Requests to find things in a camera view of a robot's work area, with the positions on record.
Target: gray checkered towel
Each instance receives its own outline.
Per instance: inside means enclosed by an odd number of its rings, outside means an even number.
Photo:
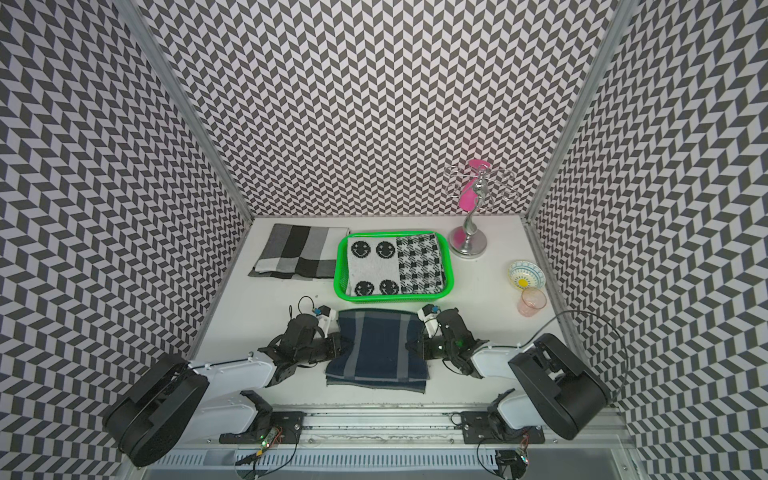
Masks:
[[[275,223],[264,251],[248,276],[312,280],[333,278],[339,242],[349,228]]]

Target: round silver base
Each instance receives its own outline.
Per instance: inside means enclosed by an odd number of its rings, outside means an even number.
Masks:
[[[478,230],[474,235],[467,236],[464,227],[456,227],[448,235],[448,246],[456,255],[464,258],[475,258],[485,252],[488,246],[488,239],[485,234]]]

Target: bowl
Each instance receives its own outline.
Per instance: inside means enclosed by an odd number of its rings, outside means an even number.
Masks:
[[[533,262],[527,260],[517,260],[512,262],[507,270],[509,281],[518,290],[527,288],[542,288],[547,282],[544,278],[544,272]]]

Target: pink cup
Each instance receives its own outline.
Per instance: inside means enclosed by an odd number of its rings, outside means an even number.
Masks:
[[[518,312],[523,316],[533,316],[547,306],[547,296],[538,288],[523,290],[518,302]]]

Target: smiley face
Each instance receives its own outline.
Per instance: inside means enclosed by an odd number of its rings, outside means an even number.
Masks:
[[[357,240],[355,243],[352,244],[352,254],[357,258],[365,258],[368,256],[369,253],[371,253],[371,246],[368,245],[368,242],[364,242],[362,240]]]
[[[381,242],[376,245],[376,253],[382,258],[392,258],[395,254],[395,246],[390,242]]]
[[[384,295],[397,295],[400,288],[394,280],[383,280],[379,285],[379,290],[381,290],[381,293]]]
[[[368,296],[373,294],[373,283],[362,281],[355,285],[355,295]]]

